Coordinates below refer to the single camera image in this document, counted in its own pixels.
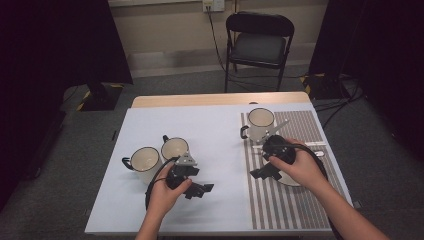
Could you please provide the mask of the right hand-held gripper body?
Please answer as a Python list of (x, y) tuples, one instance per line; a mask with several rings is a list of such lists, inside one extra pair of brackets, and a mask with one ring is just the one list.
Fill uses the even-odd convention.
[(284, 119), (282, 123), (268, 130), (260, 140), (262, 144), (262, 156), (265, 160), (269, 160), (270, 156), (275, 156), (287, 164), (293, 164), (295, 162), (296, 151), (285, 138), (277, 135), (277, 132), (288, 123), (289, 120)]

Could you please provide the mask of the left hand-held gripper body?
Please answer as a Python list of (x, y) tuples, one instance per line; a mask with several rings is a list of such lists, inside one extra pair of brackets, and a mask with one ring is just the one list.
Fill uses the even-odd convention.
[(177, 188), (186, 178), (196, 176), (199, 172), (197, 162), (189, 152), (172, 157), (171, 161), (173, 166), (166, 177), (167, 186), (171, 189)]

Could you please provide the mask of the cream ribbed mug black rim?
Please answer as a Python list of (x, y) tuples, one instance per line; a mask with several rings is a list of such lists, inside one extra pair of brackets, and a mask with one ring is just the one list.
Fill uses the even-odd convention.
[(163, 145), (161, 147), (161, 154), (166, 160), (172, 158), (184, 159), (188, 158), (189, 145), (180, 137), (169, 138), (167, 135), (163, 136)]
[(122, 163), (135, 172), (145, 183), (149, 184), (162, 166), (159, 152), (153, 147), (143, 147), (135, 151), (131, 157), (124, 157)]
[(274, 114), (265, 108), (255, 108), (247, 115), (248, 123), (241, 127), (240, 137), (260, 142), (274, 126)]

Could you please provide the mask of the person's left hand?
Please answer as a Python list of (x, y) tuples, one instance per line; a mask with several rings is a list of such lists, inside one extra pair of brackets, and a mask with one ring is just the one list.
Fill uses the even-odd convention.
[(192, 180), (187, 178), (177, 188), (169, 188), (166, 177), (172, 167), (173, 163), (167, 164), (154, 180), (147, 207), (147, 216), (163, 218), (172, 209), (179, 196), (191, 186)]

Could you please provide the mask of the person's right hand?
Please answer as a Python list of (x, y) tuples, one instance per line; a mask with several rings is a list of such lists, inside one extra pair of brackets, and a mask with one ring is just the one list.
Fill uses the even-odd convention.
[(322, 175), (313, 157), (304, 150), (296, 150), (296, 159), (293, 164), (287, 164), (275, 156), (271, 156), (269, 161), (296, 182), (310, 190), (316, 197), (327, 193), (331, 189), (331, 185)]

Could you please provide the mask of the white flat cutlery piece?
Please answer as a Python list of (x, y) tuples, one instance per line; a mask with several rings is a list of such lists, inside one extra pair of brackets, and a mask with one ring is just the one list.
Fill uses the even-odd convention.
[[(305, 146), (312, 147), (312, 146), (326, 146), (327, 144), (324, 141), (319, 142), (306, 142), (304, 143)], [(262, 149), (263, 145), (254, 145), (252, 146), (253, 149)]]

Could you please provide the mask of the grey striped placemat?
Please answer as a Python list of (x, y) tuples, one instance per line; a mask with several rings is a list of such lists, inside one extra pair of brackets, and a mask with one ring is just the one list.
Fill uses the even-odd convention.
[[(280, 111), (275, 112), (276, 125), (284, 119), (289, 123), (278, 134), (296, 138), (303, 142), (324, 141), (320, 127), (312, 111)], [(266, 164), (261, 149), (253, 149), (251, 140), (243, 140), (243, 151), (247, 168), (247, 186), (254, 230), (301, 230), (327, 229), (329, 223), (320, 203), (314, 195), (298, 186), (287, 186), (273, 179), (255, 179), (250, 175), (254, 169)], [(323, 151), (322, 161), (328, 179), (335, 187), (339, 187), (337, 174), (327, 146), (312, 146), (314, 152)]]

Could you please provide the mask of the black stand base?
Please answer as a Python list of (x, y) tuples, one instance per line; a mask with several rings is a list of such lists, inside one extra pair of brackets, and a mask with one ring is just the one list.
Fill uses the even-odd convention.
[(123, 90), (121, 84), (90, 83), (88, 92), (78, 105), (78, 111), (111, 111), (115, 109)]
[(338, 78), (326, 76), (324, 73), (302, 76), (300, 78), (311, 100), (346, 99), (350, 94)]

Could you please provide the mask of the black folding chair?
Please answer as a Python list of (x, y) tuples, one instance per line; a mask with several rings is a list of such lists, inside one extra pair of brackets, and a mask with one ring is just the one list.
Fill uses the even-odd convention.
[(224, 90), (230, 82), (229, 64), (278, 69), (280, 89), (295, 27), (278, 14), (236, 12), (226, 20), (227, 49)]

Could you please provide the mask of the black curtain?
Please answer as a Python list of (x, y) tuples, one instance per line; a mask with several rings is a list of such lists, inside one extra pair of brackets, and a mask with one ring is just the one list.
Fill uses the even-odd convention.
[(424, 161), (424, 0), (328, 0), (309, 72), (358, 78)]
[(131, 82), (108, 0), (0, 0), (0, 211), (37, 170), (68, 88)]

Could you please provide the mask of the white wall outlet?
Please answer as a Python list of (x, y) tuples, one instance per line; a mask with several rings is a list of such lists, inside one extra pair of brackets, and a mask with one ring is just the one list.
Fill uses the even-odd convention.
[(225, 10), (225, 0), (202, 0), (202, 9), (207, 12), (223, 12)]

